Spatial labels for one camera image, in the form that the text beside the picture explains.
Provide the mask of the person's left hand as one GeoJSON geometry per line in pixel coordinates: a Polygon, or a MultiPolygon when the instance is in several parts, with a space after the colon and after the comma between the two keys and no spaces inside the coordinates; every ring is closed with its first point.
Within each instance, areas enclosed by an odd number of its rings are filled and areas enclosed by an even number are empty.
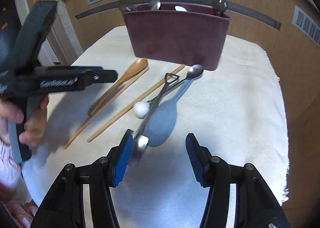
{"type": "MultiPolygon", "coordinates": [[[[49,97],[43,96],[39,107],[34,110],[24,123],[24,132],[19,136],[21,144],[35,148],[38,146],[44,136],[47,124],[47,106],[49,97]]],[[[10,146],[7,121],[21,124],[24,120],[24,114],[20,108],[6,99],[1,99],[1,142],[7,147],[10,146]]]]}

